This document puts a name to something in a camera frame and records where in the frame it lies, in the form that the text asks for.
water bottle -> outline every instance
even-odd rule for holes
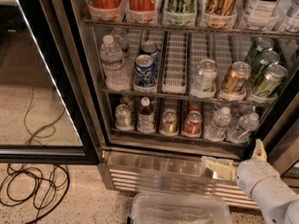
[[[121,47],[114,41],[112,35],[104,36],[100,57],[108,88],[114,91],[127,90],[129,83],[128,71]]]
[[[239,118],[238,122],[229,127],[226,132],[226,140],[235,144],[249,141],[249,137],[260,126],[259,115],[255,112]]]
[[[129,36],[124,28],[114,28],[111,32],[114,40],[120,45],[123,56],[127,57],[130,53]]]
[[[232,120],[231,109],[227,106],[216,110],[210,123],[207,125],[204,138],[212,142],[224,140],[225,130]]]
[[[154,132],[155,125],[153,104],[150,102],[149,97],[143,97],[140,101],[140,105],[138,108],[137,129],[142,133]]]

